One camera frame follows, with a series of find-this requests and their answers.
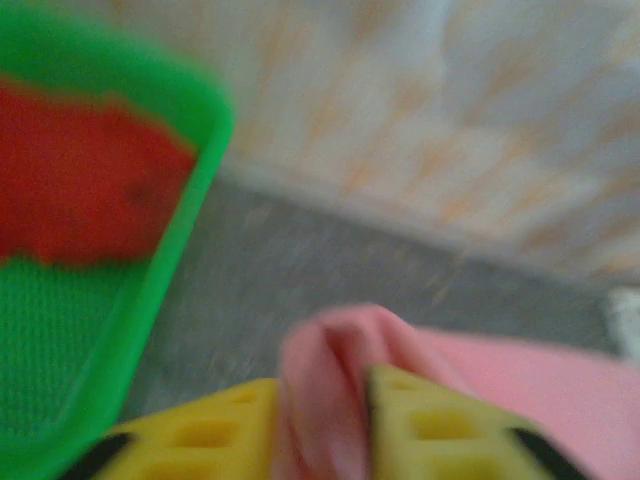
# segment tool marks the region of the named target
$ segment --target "white object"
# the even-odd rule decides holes
[[[640,365],[640,287],[612,289],[606,314],[620,352],[631,363]]]

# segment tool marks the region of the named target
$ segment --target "red object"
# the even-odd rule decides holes
[[[87,265],[150,255],[194,164],[193,149],[122,100],[0,81],[0,257]]]

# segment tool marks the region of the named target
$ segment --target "green plastic tray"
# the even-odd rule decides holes
[[[118,92],[201,152],[151,260],[0,267],[0,479],[44,479],[117,419],[232,119],[206,74],[96,25],[2,1],[0,74],[57,91]]]

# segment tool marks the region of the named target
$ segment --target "pink cloth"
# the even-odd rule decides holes
[[[363,379],[387,363],[525,415],[595,478],[640,478],[640,371],[598,354],[322,312],[282,349],[276,479],[368,478]]]

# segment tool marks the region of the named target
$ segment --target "gray floor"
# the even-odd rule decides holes
[[[217,181],[122,418],[276,373],[278,344],[326,306],[375,302],[417,325],[613,351],[593,292],[454,255]]]

